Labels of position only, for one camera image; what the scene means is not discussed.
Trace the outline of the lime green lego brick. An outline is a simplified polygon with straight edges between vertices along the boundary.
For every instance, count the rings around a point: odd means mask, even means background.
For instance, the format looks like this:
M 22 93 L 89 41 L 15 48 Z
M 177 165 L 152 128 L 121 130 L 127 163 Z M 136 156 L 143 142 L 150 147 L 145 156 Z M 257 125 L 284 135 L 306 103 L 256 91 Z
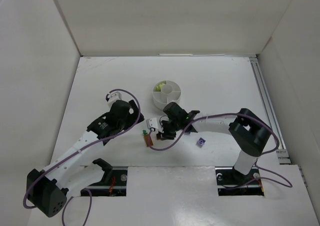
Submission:
M 164 85 L 166 85 L 166 81 L 164 81 L 164 82 L 160 82 L 158 85 L 161 85 L 162 87 L 164 86 Z
M 156 91 L 156 92 L 160 92 L 160 91 L 161 91 L 161 88 L 162 88 L 161 85 L 157 85 L 157 86 L 155 87 L 155 91 Z

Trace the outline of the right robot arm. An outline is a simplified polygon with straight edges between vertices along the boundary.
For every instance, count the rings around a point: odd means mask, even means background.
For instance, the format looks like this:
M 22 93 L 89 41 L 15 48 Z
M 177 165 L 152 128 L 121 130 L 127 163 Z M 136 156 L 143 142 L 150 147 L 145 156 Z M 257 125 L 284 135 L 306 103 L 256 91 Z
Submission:
M 168 119 L 161 121 L 161 140 L 173 140 L 180 130 L 185 133 L 213 132 L 232 136 L 240 147 L 233 168 L 242 175 L 249 174 L 271 135 L 270 127 L 246 108 L 236 114 L 224 113 L 213 117 L 201 115 L 198 110 L 188 113 L 177 103 L 171 102 L 163 112 Z

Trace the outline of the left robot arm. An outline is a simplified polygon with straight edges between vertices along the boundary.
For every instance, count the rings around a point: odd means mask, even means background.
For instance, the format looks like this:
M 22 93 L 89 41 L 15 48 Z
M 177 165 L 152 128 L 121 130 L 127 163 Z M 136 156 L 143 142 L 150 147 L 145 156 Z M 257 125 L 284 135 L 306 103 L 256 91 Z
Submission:
M 93 120 L 62 156 L 41 171 L 28 173 L 22 200 L 26 209 L 37 208 L 51 218 L 87 186 L 112 173 L 112 166 L 98 155 L 110 140 L 132 129 L 144 117 L 135 99 L 126 102 L 117 98 L 109 106 L 110 110 Z

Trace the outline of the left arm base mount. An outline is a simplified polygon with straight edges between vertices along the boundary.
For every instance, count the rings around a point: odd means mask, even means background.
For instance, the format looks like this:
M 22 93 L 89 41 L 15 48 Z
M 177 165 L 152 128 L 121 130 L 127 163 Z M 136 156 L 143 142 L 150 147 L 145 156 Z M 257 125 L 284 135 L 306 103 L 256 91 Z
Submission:
M 99 166 L 103 176 L 81 191 L 82 197 L 89 196 L 88 189 L 93 197 L 125 197 L 127 195 L 128 167 L 113 167 L 103 159 L 96 159 L 93 164 Z

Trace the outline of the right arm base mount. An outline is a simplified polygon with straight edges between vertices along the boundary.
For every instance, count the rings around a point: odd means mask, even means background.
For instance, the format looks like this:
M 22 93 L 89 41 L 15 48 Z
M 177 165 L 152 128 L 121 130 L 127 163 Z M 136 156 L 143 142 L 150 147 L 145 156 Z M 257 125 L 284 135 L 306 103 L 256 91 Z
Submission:
M 215 168 L 217 192 L 219 196 L 264 196 L 259 170 L 251 168 L 247 175 L 233 167 Z

